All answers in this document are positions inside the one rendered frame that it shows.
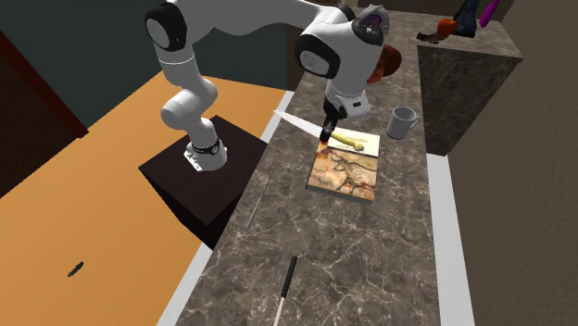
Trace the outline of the black and white pen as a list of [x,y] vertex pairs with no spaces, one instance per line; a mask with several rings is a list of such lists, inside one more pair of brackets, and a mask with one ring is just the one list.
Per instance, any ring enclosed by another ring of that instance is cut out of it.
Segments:
[[290,288],[290,285],[291,285],[291,281],[292,281],[292,278],[293,278],[293,275],[294,275],[294,272],[295,272],[296,262],[297,262],[297,256],[292,256],[290,265],[289,265],[289,267],[288,267],[288,270],[287,270],[287,273],[286,273],[286,276],[285,276],[285,279],[284,279],[283,288],[282,288],[282,292],[281,292],[281,296],[280,296],[279,306],[278,306],[278,308],[277,308],[276,316],[275,316],[275,319],[274,319],[274,322],[273,322],[272,326],[279,326],[279,322],[280,322],[281,315],[282,315],[282,312],[283,312],[283,304],[284,304],[284,301],[285,301],[285,299],[286,299],[286,297],[287,297],[287,295],[288,295],[288,291],[289,291],[289,288]]

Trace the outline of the dark blue figure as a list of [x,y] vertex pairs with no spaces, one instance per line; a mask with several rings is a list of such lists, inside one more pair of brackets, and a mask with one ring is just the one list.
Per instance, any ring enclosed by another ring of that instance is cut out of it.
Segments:
[[453,35],[473,38],[477,30],[476,9],[479,0],[464,0],[459,10],[453,17],[457,27]]

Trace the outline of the yellow handled white knife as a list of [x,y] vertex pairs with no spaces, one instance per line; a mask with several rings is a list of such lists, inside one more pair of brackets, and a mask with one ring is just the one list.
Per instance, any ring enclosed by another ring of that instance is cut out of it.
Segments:
[[352,147],[355,151],[362,151],[364,149],[364,145],[362,143],[347,136],[344,136],[343,134],[337,132],[327,132],[321,126],[318,126],[312,122],[301,119],[294,115],[288,114],[279,109],[275,109],[273,113],[278,117],[280,117],[281,119],[294,125],[298,129],[318,138],[322,144],[328,144],[330,139],[334,139],[336,142],[340,144],[345,144]]

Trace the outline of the thin grey metal rod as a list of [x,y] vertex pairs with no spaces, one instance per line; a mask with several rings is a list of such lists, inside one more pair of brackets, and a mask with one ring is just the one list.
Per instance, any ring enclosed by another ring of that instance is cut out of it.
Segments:
[[249,217],[249,220],[248,220],[247,224],[245,225],[245,233],[247,233],[247,232],[249,231],[250,227],[251,227],[251,224],[252,224],[252,222],[253,222],[253,220],[254,220],[254,217],[255,217],[255,215],[256,215],[256,213],[257,213],[259,204],[260,204],[260,202],[261,202],[261,200],[262,200],[262,197],[264,196],[264,194],[265,194],[266,191],[267,191],[267,188],[268,188],[268,186],[269,186],[269,184],[270,184],[270,180],[271,180],[271,177],[272,177],[274,171],[275,171],[275,168],[271,169],[271,171],[270,171],[270,174],[269,174],[269,177],[268,177],[268,179],[267,179],[267,182],[265,183],[265,186],[263,187],[263,190],[262,190],[262,192],[260,193],[260,195],[259,195],[259,197],[258,197],[258,200],[257,200],[257,202],[256,202],[256,204],[255,204],[255,206],[254,206],[254,208],[253,208],[253,210],[252,210],[252,212],[251,212],[251,215],[250,215],[250,217]]

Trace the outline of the purple curved object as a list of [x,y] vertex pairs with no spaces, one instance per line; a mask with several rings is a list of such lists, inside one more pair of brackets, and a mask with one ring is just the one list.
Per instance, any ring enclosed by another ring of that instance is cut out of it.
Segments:
[[500,0],[493,0],[484,10],[484,13],[481,15],[479,20],[479,25],[481,28],[485,28],[493,15],[496,12],[496,9],[499,5]]

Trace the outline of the dark robot stand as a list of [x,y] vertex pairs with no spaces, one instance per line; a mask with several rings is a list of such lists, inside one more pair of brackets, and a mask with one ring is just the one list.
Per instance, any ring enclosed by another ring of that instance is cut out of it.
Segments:
[[267,143],[226,119],[211,119],[227,147],[226,164],[201,172],[184,156],[183,137],[139,167],[176,219],[206,246],[218,243]]

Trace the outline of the orange-red fruit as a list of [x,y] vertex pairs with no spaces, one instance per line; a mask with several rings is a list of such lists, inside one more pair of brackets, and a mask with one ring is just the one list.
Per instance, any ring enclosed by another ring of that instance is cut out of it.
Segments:
[[458,27],[458,23],[453,19],[440,19],[437,24],[436,32],[446,38],[451,35]]

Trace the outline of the red-brown bowl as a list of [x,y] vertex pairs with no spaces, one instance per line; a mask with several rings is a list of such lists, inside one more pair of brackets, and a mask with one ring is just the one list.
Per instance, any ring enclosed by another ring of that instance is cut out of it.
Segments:
[[394,74],[400,67],[402,56],[393,46],[385,45],[373,73],[367,80],[367,84],[380,81],[383,77]]

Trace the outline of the cave painting book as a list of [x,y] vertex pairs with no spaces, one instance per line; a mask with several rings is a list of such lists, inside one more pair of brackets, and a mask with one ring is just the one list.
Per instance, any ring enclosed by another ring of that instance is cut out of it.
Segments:
[[306,188],[373,202],[375,199],[380,136],[337,127],[335,132],[364,145],[362,151],[330,139],[319,143]]

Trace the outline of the white mug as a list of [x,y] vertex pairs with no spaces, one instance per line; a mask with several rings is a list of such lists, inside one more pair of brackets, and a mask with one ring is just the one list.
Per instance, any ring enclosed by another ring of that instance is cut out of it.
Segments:
[[395,107],[392,111],[392,117],[386,128],[386,133],[393,139],[401,140],[408,135],[419,122],[421,118],[409,107]]

